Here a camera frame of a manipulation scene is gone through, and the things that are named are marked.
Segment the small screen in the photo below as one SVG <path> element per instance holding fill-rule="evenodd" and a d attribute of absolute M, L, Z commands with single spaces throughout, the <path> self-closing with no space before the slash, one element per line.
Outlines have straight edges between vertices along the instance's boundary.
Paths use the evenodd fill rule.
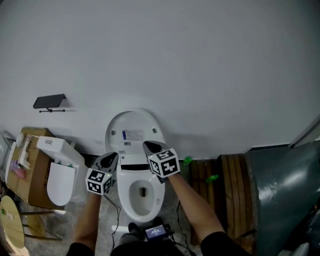
<path fill-rule="evenodd" d="M 165 227 L 163 225 L 155 226 L 145 230 L 148 239 L 156 238 L 166 234 Z"/>

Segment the person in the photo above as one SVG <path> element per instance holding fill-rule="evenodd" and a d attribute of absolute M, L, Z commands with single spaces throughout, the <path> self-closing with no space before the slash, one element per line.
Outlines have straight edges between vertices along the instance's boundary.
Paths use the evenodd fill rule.
<path fill-rule="evenodd" d="M 204 256 L 250 255 L 227 236 L 214 210 L 190 187 L 180 174 L 171 175 L 168 179 L 199 238 Z M 95 255 L 100 203 L 100 195 L 89 193 L 84 210 L 75 226 L 73 243 L 67 252 L 67 256 Z M 144 234 L 141 234 L 135 224 L 130 224 L 128 228 L 129 233 L 121 237 L 119 245 L 114 248 L 111 256 L 132 254 L 139 256 L 183 255 L 171 240 L 143 242 Z"/>

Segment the toilet bowl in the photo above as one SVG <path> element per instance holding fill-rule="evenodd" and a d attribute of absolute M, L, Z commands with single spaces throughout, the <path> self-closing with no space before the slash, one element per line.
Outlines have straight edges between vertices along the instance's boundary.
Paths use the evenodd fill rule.
<path fill-rule="evenodd" d="M 54 159 L 46 185 L 49 199 L 57 206 L 86 200 L 85 159 L 64 139 L 40 136 L 36 147 Z"/>
<path fill-rule="evenodd" d="M 144 141 L 165 142 L 157 121 L 140 108 L 117 114 L 105 135 L 106 151 L 119 153 L 116 179 L 121 206 L 131 219 L 140 223 L 158 215 L 166 189 L 149 170 Z"/>

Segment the black sleeve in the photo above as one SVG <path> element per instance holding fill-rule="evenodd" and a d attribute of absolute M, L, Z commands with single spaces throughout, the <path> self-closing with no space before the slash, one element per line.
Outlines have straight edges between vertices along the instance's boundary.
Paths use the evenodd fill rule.
<path fill-rule="evenodd" d="M 201 242 L 201 251 L 203 256 L 249 256 L 244 249 L 237 245 L 232 239 L 223 232 L 215 232 L 208 235 Z"/>
<path fill-rule="evenodd" d="M 83 243 L 75 242 L 70 245 L 66 256 L 94 256 L 95 252 Z"/>

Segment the cable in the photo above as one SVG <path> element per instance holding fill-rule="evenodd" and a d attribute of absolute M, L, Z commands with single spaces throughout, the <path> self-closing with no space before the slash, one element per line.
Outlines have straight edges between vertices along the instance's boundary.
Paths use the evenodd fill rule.
<path fill-rule="evenodd" d="M 191 256 L 196 256 L 196 254 L 189 248 L 187 235 L 182 231 L 182 227 L 181 227 L 181 225 L 180 225 L 180 220 L 179 220 L 179 207 L 180 207 L 180 204 L 181 204 L 181 203 L 180 203 L 180 201 L 179 201 L 178 206 L 177 206 L 177 208 L 176 208 L 176 215 L 177 215 L 177 221 L 178 221 L 178 224 L 179 224 L 181 233 L 182 233 L 182 235 L 184 235 L 184 241 L 185 241 L 186 247 L 185 247 L 184 245 L 182 245 L 182 244 L 179 244 L 179 243 L 175 242 L 175 240 L 173 240 L 173 242 L 175 242 L 175 243 L 176 243 L 177 245 L 179 245 L 179 246 L 182 246 L 182 247 L 184 247 L 184 248 L 187 248 L 187 249 L 189 250 Z"/>
<path fill-rule="evenodd" d="M 116 214 L 117 214 L 117 224 L 116 224 L 116 228 L 114 230 L 114 232 L 111 234 L 112 236 L 112 249 L 111 249 L 111 253 L 115 248 L 115 234 L 116 231 L 119 227 L 119 216 L 120 216 L 120 212 L 121 212 L 121 207 L 116 205 L 109 197 L 107 197 L 106 195 L 104 195 L 105 199 L 107 199 L 109 201 L 110 204 L 112 204 L 115 208 L 116 208 Z"/>

